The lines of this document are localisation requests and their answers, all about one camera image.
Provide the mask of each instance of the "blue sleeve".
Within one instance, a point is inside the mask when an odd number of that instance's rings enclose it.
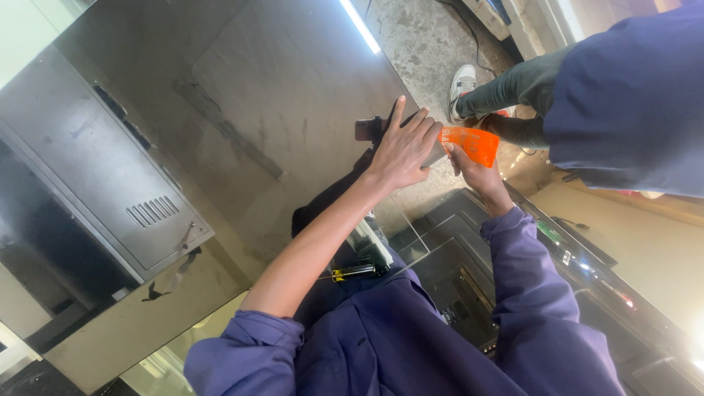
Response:
[[[184,375],[198,396],[294,395],[302,335],[291,319],[238,311],[220,337],[191,347]]]
[[[572,288],[519,208],[482,226],[496,283],[496,364],[528,395],[623,395],[606,337],[579,324]]]

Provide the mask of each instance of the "screwdriver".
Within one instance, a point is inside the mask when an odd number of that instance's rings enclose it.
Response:
[[[377,275],[377,267],[374,264],[366,264],[364,266],[348,267],[343,269],[332,270],[331,276],[322,276],[318,279],[330,279],[333,282],[341,282],[343,280],[373,278]]]

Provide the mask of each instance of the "navy blue work shirt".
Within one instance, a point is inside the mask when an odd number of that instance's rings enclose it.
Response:
[[[704,1],[578,43],[543,131],[589,187],[704,197]]]
[[[405,271],[303,326],[238,311],[196,343],[184,374],[198,396],[623,395],[606,339],[579,309],[534,219],[514,208],[482,228],[496,281],[496,361],[447,326]]]

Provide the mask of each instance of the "fluorescent light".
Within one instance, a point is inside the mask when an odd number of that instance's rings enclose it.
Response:
[[[340,0],[340,3],[342,3],[342,7],[345,11],[347,11],[347,15],[350,16],[350,19],[354,22],[354,25],[357,27],[357,30],[359,30],[359,33],[362,37],[364,37],[364,41],[367,42],[369,49],[371,49],[374,54],[378,54],[382,48],[379,47],[377,40],[374,39],[374,36],[372,36],[372,33],[362,20],[362,17],[360,17],[359,13],[357,13],[357,8],[354,8],[352,3],[350,3],[350,0]]]

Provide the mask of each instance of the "vent grille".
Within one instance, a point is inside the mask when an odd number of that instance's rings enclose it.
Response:
[[[169,197],[163,196],[152,199],[151,201],[132,206],[125,210],[127,215],[142,228],[157,224],[157,222],[165,220],[171,216],[175,216],[180,211],[176,205],[171,202]]]
[[[454,278],[452,280],[452,286],[455,288],[455,291],[460,296],[462,303],[467,309],[469,309],[472,318],[475,322],[477,322],[477,325],[482,331],[482,334],[487,337],[493,335],[493,328],[491,324],[489,323],[489,321],[487,321],[484,315],[482,315],[482,309],[484,308],[484,306],[482,305],[482,302],[479,300],[479,298],[476,295],[472,296],[474,293],[472,293],[471,295],[459,278]]]

